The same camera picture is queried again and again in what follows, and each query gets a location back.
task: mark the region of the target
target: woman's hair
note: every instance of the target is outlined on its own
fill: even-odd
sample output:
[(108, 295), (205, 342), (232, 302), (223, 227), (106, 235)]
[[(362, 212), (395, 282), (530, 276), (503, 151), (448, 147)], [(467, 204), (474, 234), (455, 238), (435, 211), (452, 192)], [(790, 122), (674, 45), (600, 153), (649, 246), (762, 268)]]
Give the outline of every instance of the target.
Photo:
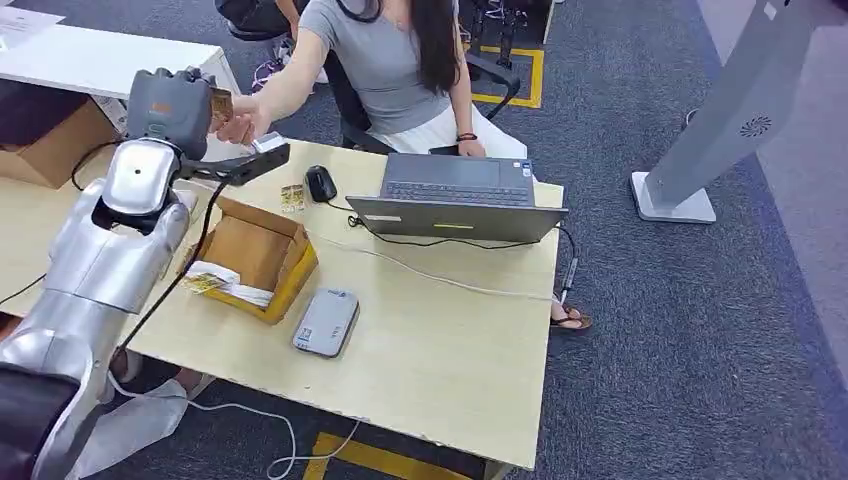
[[(362, 12), (354, 13), (344, 0), (336, 0), (344, 14), (358, 22), (374, 23), (383, 14), (383, 0), (365, 0)], [(418, 36), (418, 71), (424, 87), (433, 93), (447, 92), (459, 77), (453, 0), (409, 0), (412, 29)]]

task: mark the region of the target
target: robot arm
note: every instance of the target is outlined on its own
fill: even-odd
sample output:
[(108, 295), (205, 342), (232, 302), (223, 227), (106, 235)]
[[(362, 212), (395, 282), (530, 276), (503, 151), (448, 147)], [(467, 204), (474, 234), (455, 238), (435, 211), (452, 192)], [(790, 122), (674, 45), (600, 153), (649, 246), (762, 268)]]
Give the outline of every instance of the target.
[[(109, 362), (190, 222), (178, 178), (243, 184), (284, 164), (288, 145), (201, 163), (214, 78), (199, 70), (136, 74), (130, 140), (106, 178), (80, 195), (50, 249), (44, 292), (0, 342), (0, 478), (63, 479), (102, 414)], [(115, 227), (140, 235), (126, 235)]]

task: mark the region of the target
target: laptop keyboard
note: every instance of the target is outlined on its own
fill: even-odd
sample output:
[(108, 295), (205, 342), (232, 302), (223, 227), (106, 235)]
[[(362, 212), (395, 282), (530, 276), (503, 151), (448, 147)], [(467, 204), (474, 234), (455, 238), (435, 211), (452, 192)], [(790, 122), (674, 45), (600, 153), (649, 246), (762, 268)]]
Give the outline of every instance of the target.
[(486, 205), (526, 205), (530, 192), (526, 188), (464, 187), (431, 183), (388, 182), (387, 197), (394, 200), (419, 200)]

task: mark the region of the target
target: computer mouse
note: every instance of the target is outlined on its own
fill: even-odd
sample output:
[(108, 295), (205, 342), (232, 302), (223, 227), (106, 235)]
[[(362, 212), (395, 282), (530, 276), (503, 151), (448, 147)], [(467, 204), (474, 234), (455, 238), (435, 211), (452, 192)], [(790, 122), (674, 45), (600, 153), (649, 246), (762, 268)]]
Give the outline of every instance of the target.
[(312, 195), (312, 200), (317, 203), (325, 203), (336, 198), (338, 190), (333, 182), (333, 177), (327, 167), (323, 165), (313, 165), (306, 171), (306, 185), (309, 187), (309, 194)]

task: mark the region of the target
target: woman's hand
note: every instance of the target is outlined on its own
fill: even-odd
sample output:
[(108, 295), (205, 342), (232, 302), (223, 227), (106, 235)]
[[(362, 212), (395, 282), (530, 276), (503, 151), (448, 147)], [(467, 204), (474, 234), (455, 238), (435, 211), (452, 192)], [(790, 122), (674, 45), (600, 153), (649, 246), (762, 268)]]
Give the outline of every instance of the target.
[(462, 140), (459, 142), (459, 154), (466, 157), (485, 157), (486, 149), (480, 140)]
[(265, 112), (256, 96), (233, 98), (233, 118), (229, 122), (212, 121), (209, 133), (216, 133), (222, 142), (249, 145), (264, 135), (271, 126), (271, 116)]

